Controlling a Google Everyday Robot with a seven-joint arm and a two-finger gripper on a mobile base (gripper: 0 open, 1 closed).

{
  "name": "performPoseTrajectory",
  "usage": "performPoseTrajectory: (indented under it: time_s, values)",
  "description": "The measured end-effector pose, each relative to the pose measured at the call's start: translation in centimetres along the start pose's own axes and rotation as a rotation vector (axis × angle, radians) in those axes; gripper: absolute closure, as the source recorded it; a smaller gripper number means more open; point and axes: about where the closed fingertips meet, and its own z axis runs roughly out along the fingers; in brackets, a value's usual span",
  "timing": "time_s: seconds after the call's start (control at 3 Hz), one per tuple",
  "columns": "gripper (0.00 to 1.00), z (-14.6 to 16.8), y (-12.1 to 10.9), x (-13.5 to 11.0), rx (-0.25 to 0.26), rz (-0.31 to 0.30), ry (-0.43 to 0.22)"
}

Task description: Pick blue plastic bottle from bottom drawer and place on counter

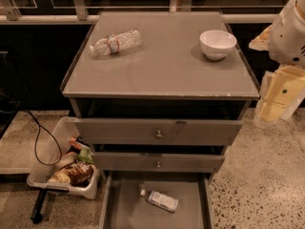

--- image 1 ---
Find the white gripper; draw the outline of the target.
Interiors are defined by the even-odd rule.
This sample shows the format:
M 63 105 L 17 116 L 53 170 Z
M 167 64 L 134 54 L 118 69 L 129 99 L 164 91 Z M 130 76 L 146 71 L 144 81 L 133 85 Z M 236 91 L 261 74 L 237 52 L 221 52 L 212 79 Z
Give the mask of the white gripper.
M 252 50 L 269 50 L 272 60 L 281 64 L 262 78 L 254 111 L 254 124 L 259 128 L 288 120 L 305 98 L 304 13 L 305 0 L 290 0 L 273 24 L 249 43 Z

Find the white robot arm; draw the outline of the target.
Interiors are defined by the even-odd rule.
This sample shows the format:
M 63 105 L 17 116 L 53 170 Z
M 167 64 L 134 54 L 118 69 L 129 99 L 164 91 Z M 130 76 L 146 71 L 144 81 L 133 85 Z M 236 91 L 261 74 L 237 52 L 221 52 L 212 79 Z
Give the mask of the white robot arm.
M 249 48 L 267 51 L 279 63 L 273 73 L 265 72 L 255 107 L 254 124 L 266 128 L 289 119 L 304 100 L 305 0 L 290 0 Z

